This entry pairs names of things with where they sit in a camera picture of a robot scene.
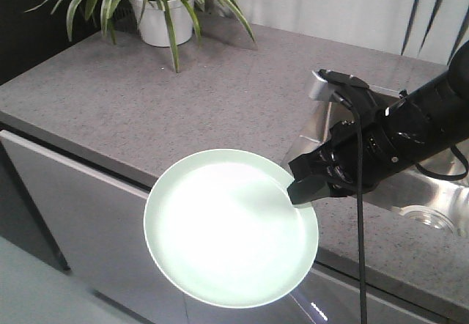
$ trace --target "black cable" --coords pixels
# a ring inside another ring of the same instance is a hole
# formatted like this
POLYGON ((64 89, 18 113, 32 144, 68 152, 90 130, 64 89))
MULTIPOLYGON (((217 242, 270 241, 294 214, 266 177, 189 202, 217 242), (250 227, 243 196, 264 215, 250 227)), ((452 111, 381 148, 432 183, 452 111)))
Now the black cable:
POLYGON ((366 268, 365 268, 365 237, 363 228, 363 135, 361 132, 360 114, 351 107, 358 138, 358 166, 357 166, 357 228, 358 228, 358 275, 360 278, 360 317, 361 324, 368 323, 366 312, 366 268))

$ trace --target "sink drain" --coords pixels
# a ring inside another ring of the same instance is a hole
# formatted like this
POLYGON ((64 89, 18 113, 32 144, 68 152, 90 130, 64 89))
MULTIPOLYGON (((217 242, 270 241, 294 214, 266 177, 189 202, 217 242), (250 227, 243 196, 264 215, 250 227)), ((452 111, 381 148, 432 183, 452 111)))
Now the sink drain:
POLYGON ((451 220, 442 213, 424 205, 408 205, 407 207, 400 208, 399 214, 406 218, 420 221, 435 229, 445 230, 457 235, 457 228, 451 220))

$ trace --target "kitchen counter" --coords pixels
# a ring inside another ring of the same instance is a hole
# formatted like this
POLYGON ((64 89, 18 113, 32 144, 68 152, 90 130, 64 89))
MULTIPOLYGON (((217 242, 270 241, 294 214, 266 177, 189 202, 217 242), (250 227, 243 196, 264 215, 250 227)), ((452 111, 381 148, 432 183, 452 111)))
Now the kitchen counter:
MULTIPOLYGON (((0 122, 151 187, 177 160, 235 148, 280 163, 311 113, 309 71, 329 68, 369 84, 415 89, 442 65, 253 26, 254 45, 229 19, 202 20, 202 47, 168 49, 99 34, 0 86, 0 122)), ((314 203, 318 262, 357 276, 355 200, 314 203)), ((365 206, 368 283, 456 321, 469 317, 469 241, 365 206)))

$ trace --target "white curtain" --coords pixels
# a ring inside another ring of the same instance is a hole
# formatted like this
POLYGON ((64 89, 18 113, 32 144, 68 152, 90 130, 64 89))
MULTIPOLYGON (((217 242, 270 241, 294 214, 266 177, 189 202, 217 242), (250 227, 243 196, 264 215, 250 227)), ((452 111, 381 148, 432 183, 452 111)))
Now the white curtain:
POLYGON ((468 38, 469 0, 237 1, 252 23, 441 64, 468 38))

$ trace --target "cabinet door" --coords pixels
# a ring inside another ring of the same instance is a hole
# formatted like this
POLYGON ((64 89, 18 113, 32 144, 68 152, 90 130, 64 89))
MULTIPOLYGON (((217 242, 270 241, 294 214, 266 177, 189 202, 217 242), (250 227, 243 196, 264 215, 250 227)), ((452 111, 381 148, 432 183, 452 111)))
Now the cabinet door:
POLYGON ((5 130, 0 139, 77 277, 148 320, 187 322, 145 244, 146 192, 5 130))
MULTIPOLYGON (((379 290, 370 290, 373 293, 366 294, 369 324, 446 323, 443 317, 379 290)), ((333 270, 314 265, 292 295, 317 324, 361 322, 358 282, 333 270)))

